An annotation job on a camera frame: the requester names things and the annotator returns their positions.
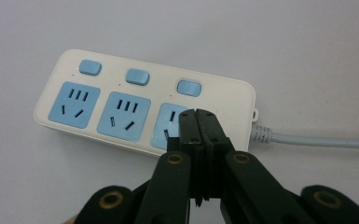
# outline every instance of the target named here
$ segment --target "power strip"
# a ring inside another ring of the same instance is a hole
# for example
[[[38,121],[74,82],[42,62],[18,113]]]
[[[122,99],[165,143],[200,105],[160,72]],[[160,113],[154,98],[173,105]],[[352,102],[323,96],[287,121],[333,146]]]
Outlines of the power strip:
[[[247,151],[255,91],[244,81],[71,49],[58,60],[35,108],[52,129],[159,156],[178,135],[178,116],[216,114],[237,150]]]

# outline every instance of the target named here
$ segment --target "electrical outlet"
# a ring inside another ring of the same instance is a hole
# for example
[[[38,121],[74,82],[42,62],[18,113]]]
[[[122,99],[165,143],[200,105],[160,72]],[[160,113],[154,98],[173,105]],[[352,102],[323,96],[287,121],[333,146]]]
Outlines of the electrical outlet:
[[[64,82],[48,114],[48,119],[61,124],[84,129],[100,95],[100,89]]]
[[[97,132],[137,142],[144,129],[149,107],[149,99],[121,92],[111,92]]]
[[[187,107],[164,103],[159,109],[156,126],[153,131],[152,146],[167,149],[169,137],[179,136],[179,114]]]

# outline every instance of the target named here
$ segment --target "gray cable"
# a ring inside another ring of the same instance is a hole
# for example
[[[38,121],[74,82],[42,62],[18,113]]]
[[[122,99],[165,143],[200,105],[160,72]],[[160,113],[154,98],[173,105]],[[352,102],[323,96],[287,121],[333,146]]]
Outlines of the gray cable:
[[[359,140],[342,138],[321,138],[321,137],[301,137],[287,134],[274,133],[272,129],[253,125],[251,140],[261,143],[282,143],[298,146],[311,147],[351,147],[359,148]]]

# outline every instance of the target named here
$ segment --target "white surface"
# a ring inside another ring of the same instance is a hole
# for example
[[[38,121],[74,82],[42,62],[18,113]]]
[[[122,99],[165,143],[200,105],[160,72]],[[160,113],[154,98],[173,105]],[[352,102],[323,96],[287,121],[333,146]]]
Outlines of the white surface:
[[[77,68],[84,59],[101,63],[103,65],[101,73],[95,77],[80,74]],[[150,74],[149,83],[142,87],[127,83],[125,81],[126,74],[132,68],[146,70]],[[200,83],[200,95],[193,97],[178,93],[176,87],[181,80]],[[48,118],[64,82],[92,86],[101,91],[90,116],[90,121],[84,129],[51,121]],[[97,132],[106,101],[113,91],[150,100],[151,104],[145,118],[145,126],[138,141],[131,142]],[[255,90],[248,83],[78,49],[67,50],[60,57],[42,96],[37,102],[35,119],[49,128],[88,137],[114,147],[123,147],[144,154],[159,156],[167,150],[153,147],[151,141],[162,104],[200,108],[214,113],[226,135],[230,136],[232,145],[237,150],[248,150],[255,106]]]
[[[156,159],[58,133],[33,111],[67,49],[249,82],[277,133],[359,138],[359,1],[0,1],[0,223],[62,223],[108,185],[134,189]],[[250,145],[287,189],[359,203],[359,150]],[[223,223],[218,201],[191,223]]]

